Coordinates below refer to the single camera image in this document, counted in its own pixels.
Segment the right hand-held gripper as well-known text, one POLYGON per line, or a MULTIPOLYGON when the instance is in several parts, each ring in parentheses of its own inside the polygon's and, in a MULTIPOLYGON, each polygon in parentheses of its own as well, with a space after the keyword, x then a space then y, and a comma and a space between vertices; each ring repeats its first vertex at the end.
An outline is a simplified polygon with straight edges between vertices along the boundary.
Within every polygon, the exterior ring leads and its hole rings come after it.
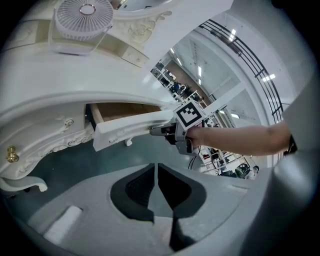
POLYGON ((196 155, 192 139, 187 136, 188 130, 197 125, 204 126, 207 115, 202 106, 195 100, 189 100, 174 111, 175 123, 169 126, 154 127, 149 130, 152 136, 162 136, 176 146, 181 155, 196 155))

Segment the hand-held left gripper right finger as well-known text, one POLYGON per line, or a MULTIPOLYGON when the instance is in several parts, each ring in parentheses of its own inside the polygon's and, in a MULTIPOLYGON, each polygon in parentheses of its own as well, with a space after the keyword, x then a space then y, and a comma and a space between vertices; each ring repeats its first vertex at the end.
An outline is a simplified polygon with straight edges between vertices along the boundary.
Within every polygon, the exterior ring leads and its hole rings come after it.
POLYGON ((179 220, 193 217, 205 203, 207 192, 199 182, 162 163, 158 164, 158 186, 172 210, 169 246, 177 252, 196 242, 183 233, 179 220))

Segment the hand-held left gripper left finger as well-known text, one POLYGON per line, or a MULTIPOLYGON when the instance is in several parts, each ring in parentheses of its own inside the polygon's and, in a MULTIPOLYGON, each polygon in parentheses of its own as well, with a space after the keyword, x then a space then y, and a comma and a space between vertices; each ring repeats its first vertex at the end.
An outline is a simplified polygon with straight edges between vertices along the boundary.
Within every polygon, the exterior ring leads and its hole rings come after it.
POLYGON ((153 222, 154 212, 148 205, 154 186, 155 165, 149 164, 115 182, 110 189, 110 199, 128 219, 153 222))

